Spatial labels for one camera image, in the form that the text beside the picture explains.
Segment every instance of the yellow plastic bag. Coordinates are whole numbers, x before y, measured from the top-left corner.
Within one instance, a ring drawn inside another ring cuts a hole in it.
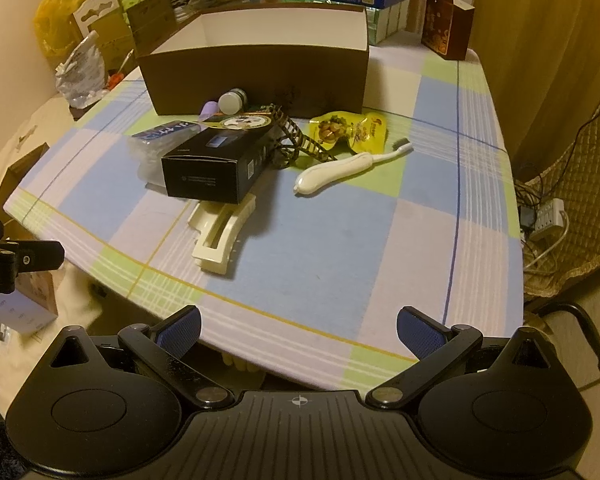
[[[42,0],[33,18],[38,44],[52,67],[65,62],[82,40],[72,14],[85,0]]]
[[[347,139],[354,152],[378,155],[384,153],[386,119],[377,112],[331,112],[309,121],[309,136],[325,150],[330,150],[339,139]]]

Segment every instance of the table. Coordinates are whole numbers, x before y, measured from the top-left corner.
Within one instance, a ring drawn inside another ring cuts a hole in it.
[[[225,276],[191,257],[196,201],[149,190],[125,136],[158,117],[134,71],[29,172],[5,210],[104,285],[161,317],[196,304],[202,340],[283,376],[362,394],[414,362],[410,304],[508,336],[522,322],[509,158],[473,52],[444,61],[408,33],[370,47],[365,106],[414,152],[317,196],[267,170]]]

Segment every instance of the purple bottle cap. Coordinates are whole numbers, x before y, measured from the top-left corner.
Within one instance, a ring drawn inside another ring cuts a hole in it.
[[[215,101],[207,101],[200,112],[200,120],[204,121],[220,111],[218,103]]]

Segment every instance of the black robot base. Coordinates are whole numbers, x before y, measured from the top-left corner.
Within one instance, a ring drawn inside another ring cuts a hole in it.
[[[65,327],[6,416],[24,479],[580,478],[591,416],[533,328],[485,338],[404,307],[398,336],[420,361],[363,400],[235,398],[180,361],[201,323],[187,306],[117,336]]]

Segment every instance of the plastic bag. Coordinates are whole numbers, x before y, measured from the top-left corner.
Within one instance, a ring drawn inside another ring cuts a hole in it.
[[[56,89],[74,108],[86,108],[107,94],[104,59],[96,46],[97,39],[98,33],[92,30],[56,68]]]
[[[384,153],[386,119],[377,112],[330,112],[309,121],[309,136],[325,150],[330,150],[339,139],[347,139],[354,152],[379,155]]]
[[[33,18],[36,39],[44,56],[55,67],[67,59],[82,35],[72,14],[85,0],[42,0]]]

